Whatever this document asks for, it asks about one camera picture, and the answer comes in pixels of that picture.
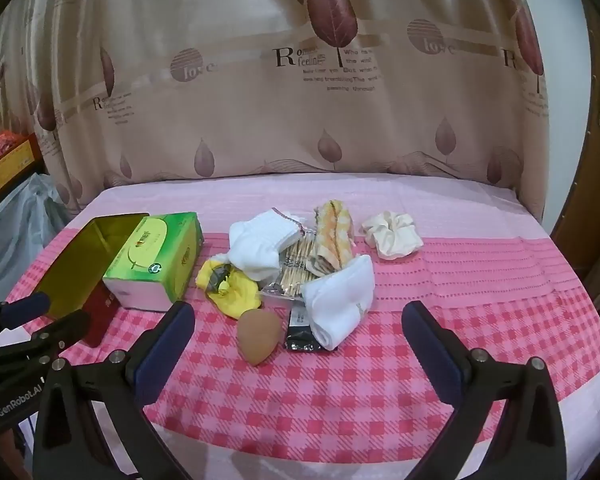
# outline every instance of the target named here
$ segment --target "metal bolt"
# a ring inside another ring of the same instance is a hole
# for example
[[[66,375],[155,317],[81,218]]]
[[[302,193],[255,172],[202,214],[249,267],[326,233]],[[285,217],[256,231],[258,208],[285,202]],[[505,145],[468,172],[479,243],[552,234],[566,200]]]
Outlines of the metal bolt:
[[[544,370],[544,361],[542,361],[542,359],[539,357],[532,357],[531,365],[536,370]]]
[[[124,350],[114,350],[109,354],[109,361],[113,364],[121,363],[126,356],[126,352]]]
[[[65,364],[66,364],[66,361],[62,358],[59,358],[59,359],[56,359],[51,364],[51,367],[57,372],[58,370],[62,370],[64,368]]]
[[[471,357],[473,357],[479,363],[483,363],[489,359],[489,353],[482,348],[474,348],[471,350]]]

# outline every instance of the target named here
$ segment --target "green tissue box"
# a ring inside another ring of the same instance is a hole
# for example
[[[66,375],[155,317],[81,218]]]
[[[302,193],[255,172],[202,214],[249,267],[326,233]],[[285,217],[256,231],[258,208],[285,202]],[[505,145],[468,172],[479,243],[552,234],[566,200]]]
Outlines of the green tissue box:
[[[165,312],[187,290],[203,242],[195,213],[144,217],[102,280],[123,307]]]

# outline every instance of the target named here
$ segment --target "wall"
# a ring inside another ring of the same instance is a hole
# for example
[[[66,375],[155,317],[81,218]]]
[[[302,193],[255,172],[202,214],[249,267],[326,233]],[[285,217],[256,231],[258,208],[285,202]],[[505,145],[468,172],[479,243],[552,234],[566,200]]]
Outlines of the wall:
[[[589,117],[591,55],[581,0],[527,0],[549,99],[549,183],[542,227],[551,233],[573,182]]]

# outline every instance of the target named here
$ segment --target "red plastic bag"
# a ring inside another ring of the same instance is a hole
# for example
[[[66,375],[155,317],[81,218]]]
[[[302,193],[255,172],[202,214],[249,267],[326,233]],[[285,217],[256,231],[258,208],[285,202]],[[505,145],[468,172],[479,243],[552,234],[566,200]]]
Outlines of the red plastic bag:
[[[0,133],[0,156],[8,152],[11,148],[22,142],[24,137],[19,134],[14,134],[9,130]]]

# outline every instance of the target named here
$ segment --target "wooden door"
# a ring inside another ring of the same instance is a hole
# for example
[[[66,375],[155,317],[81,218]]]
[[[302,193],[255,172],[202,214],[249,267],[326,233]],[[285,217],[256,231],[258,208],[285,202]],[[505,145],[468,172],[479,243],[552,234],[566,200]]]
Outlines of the wooden door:
[[[591,46],[589,123],[571,190],[552,233],[581,279],[600,256],[600,14],[589,0],[583,4]]]

